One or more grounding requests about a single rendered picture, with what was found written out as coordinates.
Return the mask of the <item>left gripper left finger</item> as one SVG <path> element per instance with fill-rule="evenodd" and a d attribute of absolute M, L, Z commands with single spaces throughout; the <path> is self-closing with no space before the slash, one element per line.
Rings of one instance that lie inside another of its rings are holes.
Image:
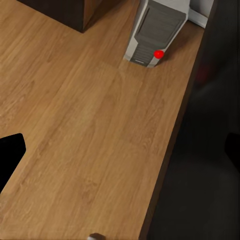
<path fill-rule="evenodd" d="M 22 133 L 0 138 L 0 193 L 26 153 Z"/>

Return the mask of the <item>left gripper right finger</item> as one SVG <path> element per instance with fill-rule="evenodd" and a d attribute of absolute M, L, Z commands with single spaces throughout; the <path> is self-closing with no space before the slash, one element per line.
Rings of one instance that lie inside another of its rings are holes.
<path fill-rule="evenodd" d="M 227 135 L 224 151 L 240 173 L 240 134 L 229 133 Z"/>

